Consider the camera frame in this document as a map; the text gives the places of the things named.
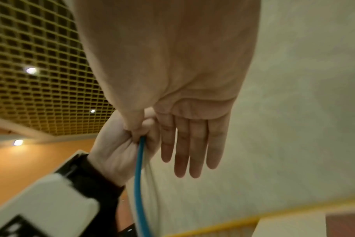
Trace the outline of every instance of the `grid ceiling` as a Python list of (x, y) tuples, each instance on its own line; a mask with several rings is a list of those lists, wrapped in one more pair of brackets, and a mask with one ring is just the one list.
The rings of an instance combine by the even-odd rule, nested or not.
[(62, 1), (0, 0), (1, 118), (51, 135), (90, 134), (113, 110)]

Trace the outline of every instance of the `black sleeve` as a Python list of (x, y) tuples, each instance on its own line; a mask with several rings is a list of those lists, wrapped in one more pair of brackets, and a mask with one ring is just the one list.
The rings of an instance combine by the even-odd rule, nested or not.
[(87, 160), (86, 155), (77, 155), (59, 168), (56, 173), (66, 176), (82, 195), (94, 198), (99, 203), (99, 212), (81, 234), (81, 237), (117, 236), (115, 219), (118, 198), (124, 187), (118, 187), (105, 179)]

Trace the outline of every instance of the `ceiling light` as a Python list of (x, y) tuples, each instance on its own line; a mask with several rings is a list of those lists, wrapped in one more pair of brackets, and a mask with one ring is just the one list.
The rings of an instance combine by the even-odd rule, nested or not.
[(14, 146), (21, 146), (23, 144), (23, 140), (15, 140), (14, 141)]
[(26, 68), (25, 71), (31, 75), (35, 75), (38, 72), (37, 68), (34, 67)]

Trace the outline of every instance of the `wall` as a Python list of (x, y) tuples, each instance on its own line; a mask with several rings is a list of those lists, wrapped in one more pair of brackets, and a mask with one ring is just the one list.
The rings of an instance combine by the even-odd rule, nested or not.
[(54, 171), (77, 150), (90, 151), (94, 139), (0, 148), (0, 205), (38, 178)]
[(355, 197), (355, 0), (262, 4), (219, 167), (179, 179), (173, 160), (151, 162), (159, 207), (146, 178), (142, 196), (156, 236)]

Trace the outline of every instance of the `blue cable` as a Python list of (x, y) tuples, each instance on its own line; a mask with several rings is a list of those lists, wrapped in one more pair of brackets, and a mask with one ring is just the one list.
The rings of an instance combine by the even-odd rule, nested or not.
[(135, 173), (135, 204), (136, 204), (136, 213), (138, 217), (138, 223), (141, 228), (141, 232), (144, 237), (152, 237), (149, 226), (147, 224), (144, 206), (142, 205), (141, 199), (141, 170), (142, 170), (142, 158), (144, 155), (144, 145), (145, 137), (140, 138), (140, 144), (138, 146), (138, 154), (136, 161), (136, 173)]

